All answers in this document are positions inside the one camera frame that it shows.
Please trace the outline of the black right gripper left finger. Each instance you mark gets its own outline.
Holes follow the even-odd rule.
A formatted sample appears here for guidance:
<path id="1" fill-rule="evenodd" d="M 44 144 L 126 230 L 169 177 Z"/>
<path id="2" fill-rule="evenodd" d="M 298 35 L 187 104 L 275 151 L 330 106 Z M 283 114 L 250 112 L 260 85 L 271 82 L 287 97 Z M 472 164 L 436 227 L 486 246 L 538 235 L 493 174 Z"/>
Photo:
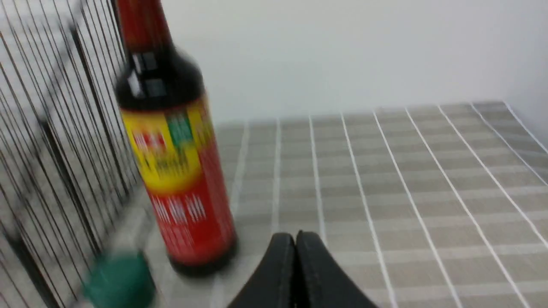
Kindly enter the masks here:
<path id="1" fill-rule="evenodd" d="M 295 242 L 289 233 L 275 233 L 260 263 L 229 303 L 229 308 L 293 308 Z"/>

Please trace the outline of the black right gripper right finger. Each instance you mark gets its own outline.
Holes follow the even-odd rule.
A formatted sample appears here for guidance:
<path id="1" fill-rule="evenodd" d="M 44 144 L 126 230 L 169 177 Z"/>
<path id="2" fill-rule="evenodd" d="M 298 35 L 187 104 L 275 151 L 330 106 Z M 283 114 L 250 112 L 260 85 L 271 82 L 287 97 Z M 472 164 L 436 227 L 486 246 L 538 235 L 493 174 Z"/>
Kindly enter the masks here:
<path id="1" fill-rule="evenodd" d="M 297 308 L 376 308 L 335 261 L 320 236 L 299 231 L 295 252 Z"/>

